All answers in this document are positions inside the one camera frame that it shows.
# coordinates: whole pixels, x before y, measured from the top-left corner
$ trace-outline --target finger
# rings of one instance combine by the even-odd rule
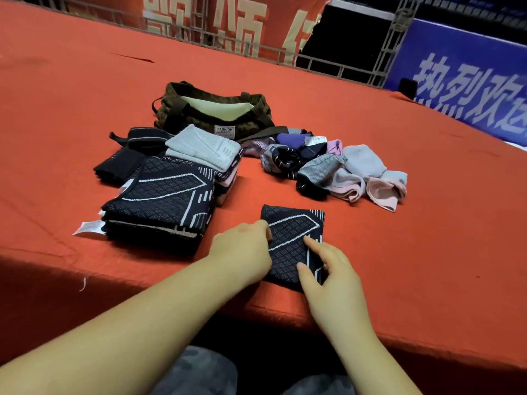
[[[304,243],[322,259],[330,274],[342,266],[339,256],[326,243],[317,242],[310,237],[304,237]]]
[[[308,302],[311,302],[317,298],[317,294],[322,289],[322,286],[315,280],[313,273],[306,264],[298,262],[297,270],[298,278],[300,279],[300,285],[304,290],[304,294],[306,294]]]
[[[254,225],[259,228],[261,227],[263,230],[265,230],[267,241],[271,241],[273,239],[273,234],[271,233],[271,229],[269,228],[269,223],[267,223],[265,220],[257,220],[255,221]]]

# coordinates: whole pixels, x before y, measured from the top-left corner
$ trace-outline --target blue banner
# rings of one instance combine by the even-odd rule
[[[527,46],[416,19],[385,88],[403,77],[418,103],[527,146]]]

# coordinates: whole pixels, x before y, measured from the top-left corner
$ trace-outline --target red table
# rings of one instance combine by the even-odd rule
[[[392,214],[365,199],[307,199],[243,159],[196,259],[264,203],[321,208],[324,239],[352,261],[385,342],[527,369],[525,152],[398,94],[16,2],[0,1],[0,30],[0,361],[188,263],[72,236],[116,195],[92,171],[118,148],[108,133],[151,125],[150,102],[187,80],[221,95],[261,92],[276,124],[367,144],[408,173],[408,198]],[[266,282],[223,312],[314,324],[302,294]]]

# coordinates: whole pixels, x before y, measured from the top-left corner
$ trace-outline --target right hand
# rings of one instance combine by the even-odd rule
[[[324,285],[320,285],[307,265],[297,264],[300,284],[320,329],[332,342],[350,335],[375,335],[360,278],[346,255],[333,245],[309,237],[304,237],[304,242],[320,256],[329,272]]]

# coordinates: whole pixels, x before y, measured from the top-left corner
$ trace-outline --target left hand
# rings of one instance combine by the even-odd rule
[[[208,259],[230,270],[242,288],[265,277],[271,269],[271,231],[265,220],[241,223],[212,239]]]

